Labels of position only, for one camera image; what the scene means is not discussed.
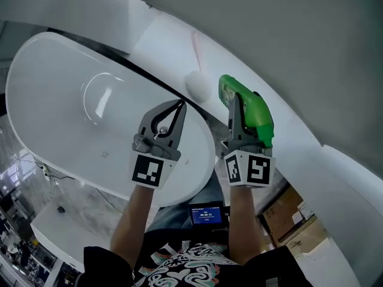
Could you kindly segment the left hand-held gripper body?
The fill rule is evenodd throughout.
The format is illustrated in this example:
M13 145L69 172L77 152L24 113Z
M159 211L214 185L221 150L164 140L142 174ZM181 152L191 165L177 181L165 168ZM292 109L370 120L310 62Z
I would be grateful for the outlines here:
M140 127L132 142L130 177L134 184L161 189L175 169L181 152L178 150L182 129L163 133Z

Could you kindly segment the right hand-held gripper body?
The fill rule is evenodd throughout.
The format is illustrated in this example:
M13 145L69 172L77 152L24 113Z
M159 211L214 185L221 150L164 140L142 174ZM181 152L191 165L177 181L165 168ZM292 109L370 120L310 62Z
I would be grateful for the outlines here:
M271 187L276 159L272 148L258 137L221 141L229 185L238 188Z

